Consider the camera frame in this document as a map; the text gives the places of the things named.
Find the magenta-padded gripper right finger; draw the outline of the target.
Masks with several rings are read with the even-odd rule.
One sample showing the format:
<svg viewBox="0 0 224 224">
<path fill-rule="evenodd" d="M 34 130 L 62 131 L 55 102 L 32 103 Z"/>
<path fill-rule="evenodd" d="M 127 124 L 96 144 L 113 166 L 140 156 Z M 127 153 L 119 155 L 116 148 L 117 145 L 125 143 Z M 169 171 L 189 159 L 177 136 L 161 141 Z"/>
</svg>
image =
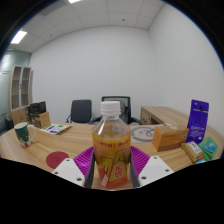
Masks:
<svg viewBox="0 0 224 224">
<path fill-rule="evenodd" d="M 172 174 L 173 170 L 158 155 L 149 156 L 132 146 L 130 173 L 133 187 L 139 188 Z"/>
</svg>

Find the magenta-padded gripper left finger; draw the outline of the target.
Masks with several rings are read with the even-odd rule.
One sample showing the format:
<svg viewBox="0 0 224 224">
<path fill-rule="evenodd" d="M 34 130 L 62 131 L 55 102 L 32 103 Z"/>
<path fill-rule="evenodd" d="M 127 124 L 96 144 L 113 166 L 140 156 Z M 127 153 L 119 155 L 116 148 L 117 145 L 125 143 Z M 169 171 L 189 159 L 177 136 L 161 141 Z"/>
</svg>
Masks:
<svg viewBox="0 0 224 224">
<path fill-rule="evenodd" d="M 75 158 L 64 159 L 53 174 L 84 188 L 91 188 L 94 177 L 94 148 L 90 147 Z"/>
</svg>

